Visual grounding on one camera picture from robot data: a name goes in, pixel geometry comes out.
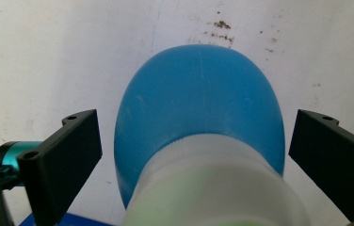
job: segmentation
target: teal component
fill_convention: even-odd
[[[5,154],[2,165],[12,166],[16,172],[19,172],[19,165],[16,157],[25,151],[37,148],[40,144],[40,141],[20,141],[15,143]]]
[[[171,142],[196,134],[241,140],[283,172],[282,114],[259,68],[228,48],[175,47],[149,59],[121,100],[114,152],[124,206],[148,160]]]

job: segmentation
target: screw hole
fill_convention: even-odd
[[[24,159],[31,159],[31,158],[35,157],[37,154],[39,154],[39,152],[29,152],[29,153],[25,153],[25,154],[24,154]]]
[[[333,121],[333,118],[331,118],[329,116],[324,116],[323,119],[326,121]]]

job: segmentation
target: black bracket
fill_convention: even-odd
[[[330,116],[299,110],[289,155],[354,222],[354,135]]]
[[[62,220],[102,156],[96,110],[73,114],[62,124],[37,148],[17,156],[20,175],[13,184],[24,183],[37,225]],[[0,225],[13,225],[1,192],[8,188],[1,183],[1,162],[12,144],[0,147]]]

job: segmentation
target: dirt stain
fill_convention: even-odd
[[[223,40],[227,40],[230,43],[230,45],[233,44],[233,37],[228,37],[228,35],[219,35],[216,32],[212,32],[212,34],[210,36],[211,37],[217,37],[217,38],[223,39]]]
[[[231,27],[224,21],[214,22],[213,25],[219,28],[231,29]]]

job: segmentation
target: white wall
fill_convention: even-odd
[[[221,20],[231,29],[214,26]],[[113,130],[124,89],[151,56],[199,42],[230,46],[265,73],[282,107],[286,149],[299,108],[354,133],[354,1],[19,0],[0,1],[0,145],[44,140],[63,117],[98,109],[104,156],[70,212],[120,224]],[[348,223],[289,157],[285,179],[313,225]],[[24,189],[6,195],[20,223],[30,213]]]

